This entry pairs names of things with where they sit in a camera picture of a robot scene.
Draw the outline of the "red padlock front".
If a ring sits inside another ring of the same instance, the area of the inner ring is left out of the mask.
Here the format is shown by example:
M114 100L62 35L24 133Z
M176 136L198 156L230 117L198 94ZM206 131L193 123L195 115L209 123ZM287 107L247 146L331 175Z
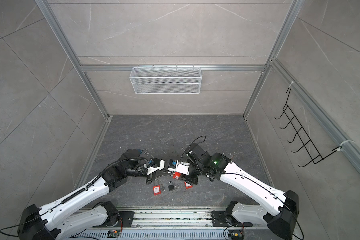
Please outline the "red padlock front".
M192 187L193 187L192 184L189 184L189 183L185 182L185 188L186 188L186 189L190 189L190 188L192 188Z

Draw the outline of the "red padlock long shackle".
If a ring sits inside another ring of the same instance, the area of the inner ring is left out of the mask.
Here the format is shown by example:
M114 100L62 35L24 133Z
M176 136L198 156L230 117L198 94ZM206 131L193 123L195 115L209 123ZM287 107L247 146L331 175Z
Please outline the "red padlock long shackle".
M177 180L178 180L178 179L181 178L181 176L182 176L181 173L175 172L174 175L173 175L173 179L177 179Z

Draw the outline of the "small black padlock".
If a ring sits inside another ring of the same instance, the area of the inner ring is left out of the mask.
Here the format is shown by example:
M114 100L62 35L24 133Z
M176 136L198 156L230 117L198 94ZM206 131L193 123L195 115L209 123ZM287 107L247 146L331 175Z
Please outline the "small black padlock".
M175 190L175 184L171 181L168 182L168 190L169 191L174 191Z

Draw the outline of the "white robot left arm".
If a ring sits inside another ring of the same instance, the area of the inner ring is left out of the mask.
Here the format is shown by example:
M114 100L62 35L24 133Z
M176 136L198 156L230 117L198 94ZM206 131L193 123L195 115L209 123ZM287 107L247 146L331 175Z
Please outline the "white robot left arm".
M99 203L86 212L76 212L125 184L128 177L146 177L164 167L164 160L140 149L129 149L81 188L41 207L25 208L18 237L21 240L60 240L87 228L121 224L119 212L111 202Z

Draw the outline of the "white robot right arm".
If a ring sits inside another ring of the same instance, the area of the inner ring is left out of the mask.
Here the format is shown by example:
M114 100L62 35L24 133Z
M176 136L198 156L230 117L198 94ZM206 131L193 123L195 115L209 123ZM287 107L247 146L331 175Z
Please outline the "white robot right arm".
M246 173L223 154L210 155L197 143L190 144L179 160L171 160L168 169L182 175L184 181L191 185L197 185L199 176L206 176L211 182L221 181L258 203L257 207L250 207L232 201L225 211L225 219L229 224L266 225L283 240L294 237L300 213L297 193L275 189Z

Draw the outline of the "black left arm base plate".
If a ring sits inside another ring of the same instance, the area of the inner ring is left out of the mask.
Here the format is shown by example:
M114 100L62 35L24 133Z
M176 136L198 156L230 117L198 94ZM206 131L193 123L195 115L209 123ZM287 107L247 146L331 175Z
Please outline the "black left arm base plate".
M118 221L115 225L116 228L121 227L121 222L123 222L123 228L131 228L132 222L134 220L135 212L133 211L121 211L119 212Z

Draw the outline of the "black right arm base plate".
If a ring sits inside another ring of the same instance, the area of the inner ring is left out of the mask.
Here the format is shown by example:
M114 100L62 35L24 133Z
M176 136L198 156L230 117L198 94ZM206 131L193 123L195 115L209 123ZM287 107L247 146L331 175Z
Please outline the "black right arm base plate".
M224 211L211 211L213 227L252 227L253 223L243 222L239 223L233 217L226 217Z

